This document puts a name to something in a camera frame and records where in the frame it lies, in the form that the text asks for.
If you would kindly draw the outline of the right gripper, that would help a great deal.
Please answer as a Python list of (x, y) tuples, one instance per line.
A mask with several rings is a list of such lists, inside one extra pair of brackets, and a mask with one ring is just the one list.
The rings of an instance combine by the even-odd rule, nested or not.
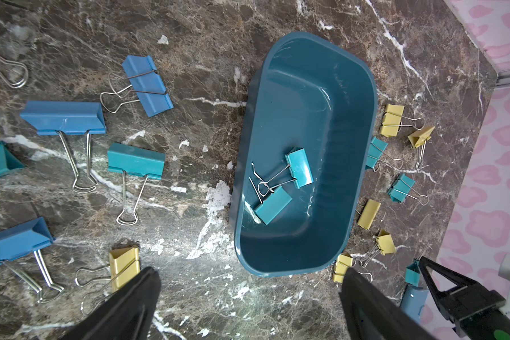
[[(477, 281), (452, 271), (425, 256), (419, 269), (436, 307), (453, 324), (461, 339), (510, 339), (510, 319), (500, 311), (505, 299), (495, 290), (487, 290)], [(432, 273), (452, 283), (448, 290), (439, 290)]]

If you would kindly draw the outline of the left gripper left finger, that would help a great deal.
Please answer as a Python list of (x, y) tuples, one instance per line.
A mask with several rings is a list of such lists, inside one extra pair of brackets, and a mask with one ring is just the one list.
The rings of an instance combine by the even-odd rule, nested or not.
[(159, 273), (147, 267), (63, 339), (146, 339), (161, 292)]

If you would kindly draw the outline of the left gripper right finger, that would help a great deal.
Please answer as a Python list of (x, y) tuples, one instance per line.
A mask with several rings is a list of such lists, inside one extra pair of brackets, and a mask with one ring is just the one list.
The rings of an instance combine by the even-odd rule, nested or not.
[(355, 269), (345, 273), (341, 305), (351, 339), (433, 339)]

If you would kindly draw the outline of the yellow binder clip table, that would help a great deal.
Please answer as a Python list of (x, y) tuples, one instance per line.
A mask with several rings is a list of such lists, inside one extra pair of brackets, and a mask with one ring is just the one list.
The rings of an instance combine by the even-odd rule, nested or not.
[(86, 293), (80, 303), (80, 312), (88, 316), (134, 279), (141, 271), (140, 250), (137, 246), (112, 249), (109, 252), (109, 265), (99, 268), (81, 267), (75, 272), (75, 284), (84, 288), (100, 283), (98, 290)]
[(365, 256), (354, 255), (344, 252), (338, 255), (337, 260), (334, 262), (334, 270), (332, 280), (334, 283), (343, 283), (345, 274), (349, 269), (355, 269), (357, 273), (367, 279), (369, 282), (373, 282), (373, 275), (366, 271), (366, 266), (363, 265)]

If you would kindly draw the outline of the yellow binder clip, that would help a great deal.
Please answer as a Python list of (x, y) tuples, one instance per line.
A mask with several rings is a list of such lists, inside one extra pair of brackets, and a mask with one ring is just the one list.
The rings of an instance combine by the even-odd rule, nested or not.
[(419, 169), (423, 165), (424, 153), (426, 150), (426, 143), (432, 138), (431, 134), (434, 131), (434, 126), (424, 126), (421, 130), (418, 130), (407, 136), (411, 143), (411, 146), (416, 150), (417, 161), (415, 168)]
[(382, 117), (380, 134), (385, 137), (397, 137), (401, 128), (421, 130), (424, 127), (425, 118), (406, 117), (404, 112), (405, 106), (388, 104)]
[(375, 244), (372, 248), (361, 258), (360, 263), (363, 268), (368, 266), (368, 263), (375, 259), (379, 254), (388, 255), (395, 254), (397, 248), (393, 241), (392, 235), (384, 229), (380, 229), (375, 236)]

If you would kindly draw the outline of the yellow binder clip mid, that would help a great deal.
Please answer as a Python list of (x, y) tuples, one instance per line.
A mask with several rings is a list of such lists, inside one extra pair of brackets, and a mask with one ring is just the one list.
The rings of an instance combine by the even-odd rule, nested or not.
[(364, 205), (364, 209), (361, 211), (361, 215), (358, 219), (358, 225), (365, 230), (369, 230), (380, 208), (380, 202), (368, 199)]

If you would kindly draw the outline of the blue binder clip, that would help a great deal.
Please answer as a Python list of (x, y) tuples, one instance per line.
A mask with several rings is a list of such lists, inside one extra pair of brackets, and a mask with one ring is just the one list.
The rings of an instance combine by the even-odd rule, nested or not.
[(122, 68), (123, 74), (108, 75), (110, 89), (99, 96), (103, 109), (117, 113), (122, 106), (140, 103), (148, 117), (173, 109), (174, 104), (150, 56), (129, 55)]
[[(42, 249), (54, 243), (55, 238), (42, 217), (0, 232), (0, 266), (5, 266), (32, 288), (37, 295), (37, 303), (39, 304), (49, 303), (57, 299), (65, 290), (64, 286), (52, 280), (41, 253)], [(55, 291), (51, 296), (47, 297), (43, 292), (43, 287), (20, 266), (15, 264), (15, 260), (30, 254), (34, 255), (47, 286)]]
[[(28, 101), (20, 114), (31, 124), (40, 136), (57, 135), (65, 149), (67, 159), (74, 174), (72, 190), (90, 193), (96, 190), (98, 181), (92, 175), (92, 136), (107, 132), (100, 103), (76, 101)], [(72, 150), (67, 144), (68, 135), (83, 135), (86, 138), (86, 176), (92, 183), (80, 186), (79, 171)]]

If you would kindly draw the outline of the teal binder clip table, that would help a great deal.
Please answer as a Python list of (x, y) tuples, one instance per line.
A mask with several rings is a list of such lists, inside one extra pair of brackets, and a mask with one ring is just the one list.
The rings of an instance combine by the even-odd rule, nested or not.
[(369, 145), (368, 156), (365, 163), (366, 169), (371, 169), (377, 172), (382, 164), (388, 167), (399, 170), (402, 169), (404, 162), (401, 159), (392, 157), (386, 152), (388, 143), (373, 137)]

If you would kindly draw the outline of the teal plastic storage box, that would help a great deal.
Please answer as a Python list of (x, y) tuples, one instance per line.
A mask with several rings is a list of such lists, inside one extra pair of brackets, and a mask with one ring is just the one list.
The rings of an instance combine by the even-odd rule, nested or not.
[[(325, 269), (352, 229), (378, 108), (373, 74), (325, 39), (290, 33), (252, 77), (246, 106), (229, 212), (239, 262), (260, 277)], [(252, 163), (268, 180), (296, 148), (305, 149), (314, 182), (283, 185), (293, 200), (269, 225), (255, 223)]]

